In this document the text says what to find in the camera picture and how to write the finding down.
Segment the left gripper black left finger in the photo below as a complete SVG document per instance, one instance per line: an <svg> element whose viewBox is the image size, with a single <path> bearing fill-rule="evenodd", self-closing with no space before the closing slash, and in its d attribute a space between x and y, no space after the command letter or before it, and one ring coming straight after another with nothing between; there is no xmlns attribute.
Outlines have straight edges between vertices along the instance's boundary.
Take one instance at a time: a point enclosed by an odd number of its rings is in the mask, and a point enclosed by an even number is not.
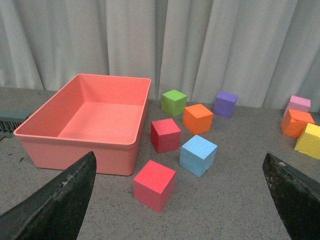
<svg viewBox="0 0 320 240"><path fill-rule="evenodd" d="M0 216L2 240L75 240L97 171L92 151Z"/></svg>

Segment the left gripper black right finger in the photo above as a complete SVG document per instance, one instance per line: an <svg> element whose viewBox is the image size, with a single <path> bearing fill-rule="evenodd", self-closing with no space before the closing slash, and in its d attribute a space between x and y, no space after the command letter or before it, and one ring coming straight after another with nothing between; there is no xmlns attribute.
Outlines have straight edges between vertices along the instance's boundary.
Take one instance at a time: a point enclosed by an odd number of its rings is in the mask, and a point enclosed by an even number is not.
<svg viewBox="0 0 320 240"><path fill-rule="evenodd" d="M320 238L320 183L267 153L262 170L277 212L292 240Z"/></svg>

